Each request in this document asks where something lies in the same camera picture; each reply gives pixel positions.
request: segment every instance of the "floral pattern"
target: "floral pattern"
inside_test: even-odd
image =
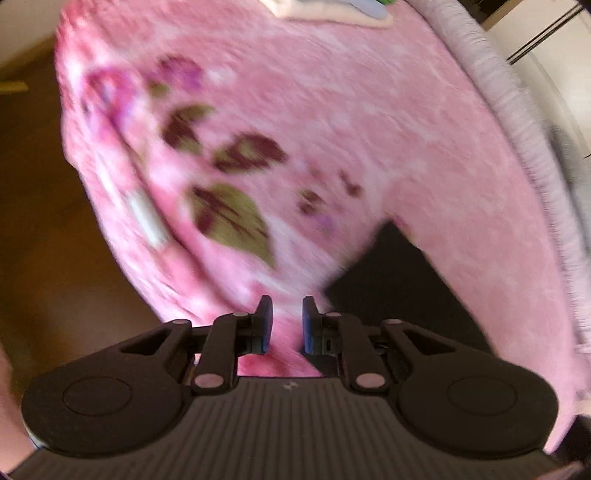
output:
[[[168,55],[148,75],[152,94],[164,96],[170,89],[197,92],[202,85],[203,69],[181,55]]]
[[[162,130],[162,139],[175,150],[200,155],[202,146],[193,131],[193,124],[204,120],[214,110],[212,106],[203,103],[176,109]]]
[[[107,121],[123,130],[137,96],[132,76],[124,69],[107,67],[90,73],[82,93],[82,108],[90,127],[100,135]]]
[[[325,204],[325,201],[312,190],[301,190],[301,200],[298,203],[300,212],[304,215],[313,215],[318,213],[319,209]]]
[[[270,168],[286,160],[287,154],[277,142],[259,134],[238,135],[231,145],[218,149],[213,155],[213,165],[224,173]]]
[[[341,170],[339,176],[350,197],[359,197],[363,193],[363,187],[357,183],[352,183],[351,180],[349,180],[349,175],[345,171]]]
[[[222,183],[209,190],[193,188],[192,201],[195,224],[203,235],[274,266],[267,224],[248,195]]]

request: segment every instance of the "purple flower print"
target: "purple flower print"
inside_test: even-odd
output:
[[[166,85],[186,92],[201,88],[203,69],[193,60],[182,56],[169,55],[158,64],[156,70],[148,76],[151,85]]]
[[[121,130],[136,95],[128,72],[116,67],[100,69],[86,77],[82,108],[87,116],[99,115]]]
[[[331,237],[336,232],[336,225],[334,219],[326,214],[321,213],[316,216],[316,221],[318,222],[318,228],[322,232],[325,237]]]

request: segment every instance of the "pink fleece blanket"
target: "pink fleece blanket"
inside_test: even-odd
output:
[[[317,374],[296,352],[301,299],[322,304],[393,219],[496,353],[555,388],[552,446],[585,385],[540,197],[429,24],[388,8],[394,25],[369,30],[258,0],[75,0],[56,50],[67,157],[163,320],[272,295],[271,353],[243,374]],[[165,226],[148,236],[130,207],[144,194]]]

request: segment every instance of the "person's hand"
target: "person's hand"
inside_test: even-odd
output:
[[[11,367],[0,345],[0,472],[10,472],[34,451],[10,393]]]

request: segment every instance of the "brown floor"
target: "brown floor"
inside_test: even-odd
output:
[[[0,342],[14,390],[59,364],[158,324],[121,273],[64,159],[53,57],[0,96]]]

